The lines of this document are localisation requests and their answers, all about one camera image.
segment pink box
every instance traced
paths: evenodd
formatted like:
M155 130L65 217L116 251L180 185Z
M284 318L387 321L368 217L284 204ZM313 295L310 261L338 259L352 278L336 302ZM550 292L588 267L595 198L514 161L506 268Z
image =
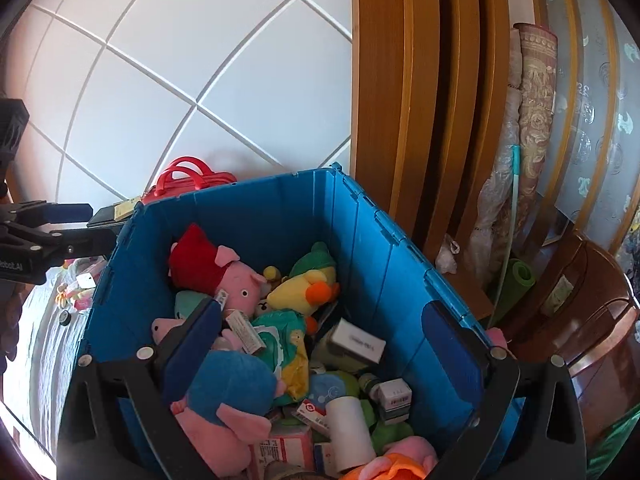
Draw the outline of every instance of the pink box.
M264 480L264 469L274 460L299 465L308 471L315 469L314 442L308 426L285 426L276 422L267 440L249 448L249 480Z

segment metal screw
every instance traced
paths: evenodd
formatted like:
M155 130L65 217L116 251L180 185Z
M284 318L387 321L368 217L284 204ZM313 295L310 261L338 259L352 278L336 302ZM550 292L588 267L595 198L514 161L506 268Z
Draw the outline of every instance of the metal screw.
M89 354L81 355L78 359L78 366L85 367L91 364L91 361L94 360Z
M146 361L154 356L154 349L151 346L143 346L136 352L136 357L141 361Z
M558 354L553 354L551 356L551 364L558 368L562 368L564 366L564 359L562 359Z
M498 359L498 361L502 361L507 357L507 351L501 346L494 346L491 348L491 357Z

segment blue round plush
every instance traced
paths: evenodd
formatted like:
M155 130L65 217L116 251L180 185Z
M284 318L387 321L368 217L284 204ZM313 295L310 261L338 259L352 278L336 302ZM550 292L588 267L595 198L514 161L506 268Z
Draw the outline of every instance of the blue round plush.
M333 374L312 374L309 377L309 393L306 396L316 408L324 410L330 400L344 397L347 387L344 381Z
M216 415L221 403L262 416L271 409L275 391L276 377L257 357L212 350L187 391L187 405L209 422L224 426Z

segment white cylinder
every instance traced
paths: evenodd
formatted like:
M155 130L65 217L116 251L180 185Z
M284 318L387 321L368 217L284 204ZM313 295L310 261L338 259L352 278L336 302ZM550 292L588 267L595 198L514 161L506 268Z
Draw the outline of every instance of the white cylinder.
M359 399L338 397L329 402L326 422L336 469L340 473L368 464L376 457Z

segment blue plastic bin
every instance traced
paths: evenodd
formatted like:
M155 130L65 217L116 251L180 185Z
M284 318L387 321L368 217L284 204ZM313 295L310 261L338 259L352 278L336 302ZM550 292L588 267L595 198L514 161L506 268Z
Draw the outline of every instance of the blue plastic bin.
M117 360L152 344L152 321L174 314L169 250L192 222L257 270L275 265L286 272L314 242L327 243L337 261L343 316L386 340L376 373L384 379L402 377L411 386L410 423L439 454L456 440L474 402L461 400L449 377L473 378L478 371L469 369L472 364L455 348L447 362L437 359L422 332L422 310L441 300L461 326L489 341L449 284L338 165L138 206L100 280L81 353ZM465 398L481 396L478 391ZM121 407L145 465L158 470L129 401ZM497 468L518 413L514 403L485 470Z

